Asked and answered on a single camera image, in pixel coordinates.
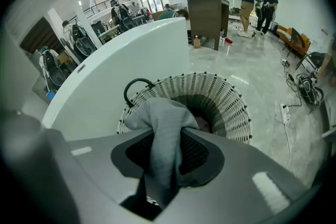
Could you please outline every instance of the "laundry basket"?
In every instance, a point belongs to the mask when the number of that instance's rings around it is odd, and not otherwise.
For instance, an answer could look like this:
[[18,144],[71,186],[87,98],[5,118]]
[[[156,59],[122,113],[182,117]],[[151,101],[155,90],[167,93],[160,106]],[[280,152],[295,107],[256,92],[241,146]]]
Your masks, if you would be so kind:
[[[148,85],[129,100],[127,91],[137,81],[146,82]],[[131,81],[124,91],[127,105],[119,120],[117,133],[130,132],[131,130],[124,124],[124,119],[148,98],[155,97],[172,99],[191,111],[194,109],[202,111],[215,135],[250,143],[251,118],[242,95],[226,79],[207,72],[182,74],[156,82],[147,79]]]

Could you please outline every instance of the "glossy floor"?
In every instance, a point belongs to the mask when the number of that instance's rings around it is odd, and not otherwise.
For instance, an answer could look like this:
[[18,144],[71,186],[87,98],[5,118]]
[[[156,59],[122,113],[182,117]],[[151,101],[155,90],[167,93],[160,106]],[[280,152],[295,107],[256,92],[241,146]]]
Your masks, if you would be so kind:
[[[217,73],[237,87],[252,118],[252,146],[285,167],[289,148],[279,104],[300,104],[286,84],[281,65],[288,49],[283,51],[283,43],[271,33],[264,37],[256,34],[252,39],[240,37],[236,26],[240,25],[230,23],[228,30],[232,45],[225,43],[219,51],[213,49],[214,41],[211,40],[200,49],[190,46],[191,70]],[[294,59],[294,54],[287,59],[291,63],[288,71],[294,77],[305,72],[302,66],[295,71],[299,59]],[[322,116],[319,109],[312,110],[304,101],[302,106],[290,108],[290,114],[287,130],[291,161],[288,169],[309,187],[326,154],[321,138]]]

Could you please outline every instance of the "man wearing shorts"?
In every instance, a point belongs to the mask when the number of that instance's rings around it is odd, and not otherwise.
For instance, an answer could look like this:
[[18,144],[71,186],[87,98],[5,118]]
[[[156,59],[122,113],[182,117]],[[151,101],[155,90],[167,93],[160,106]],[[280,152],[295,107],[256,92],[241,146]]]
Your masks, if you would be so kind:
[[322,66],[317,74],[318,80],[324,76],[326,70],[332,72],[332,76],[329,81],[330,86],[336,87],[336,33],[334,33],[331,38],[328,54],[325,56]]
[[240,18],[241,23],[243,24],[244,31],[238,32],[238,34],[242,37],[249,37],[247,32],[248,26],[250,24],[250,13],[254,8],[254,0],[241,0],[241,8],[240,8]]

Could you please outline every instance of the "white curved partition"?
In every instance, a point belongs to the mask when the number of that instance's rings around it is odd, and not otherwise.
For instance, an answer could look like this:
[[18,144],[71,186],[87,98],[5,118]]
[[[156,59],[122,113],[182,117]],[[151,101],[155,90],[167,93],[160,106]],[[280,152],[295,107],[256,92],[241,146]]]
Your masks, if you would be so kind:
[[[188,73],[187,44],[184,18],[141,25],[107,42],[68,77],[43,125],[61,131],[67,141],[116,134],[125,86],[135,78],[156,80]],[[143,87],[138,82],[128,96]]]

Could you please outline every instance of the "brown wooden wall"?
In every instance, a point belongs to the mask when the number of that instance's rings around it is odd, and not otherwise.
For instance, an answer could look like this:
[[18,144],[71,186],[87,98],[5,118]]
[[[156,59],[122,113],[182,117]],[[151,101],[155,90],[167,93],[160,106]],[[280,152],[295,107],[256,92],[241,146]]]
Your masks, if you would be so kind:
[[36,23],[20,44],[23,50],[31,54],[42,46],[48,46],[49,49],[53,49],[59,54],[64,51],[62,44],[45,17]]

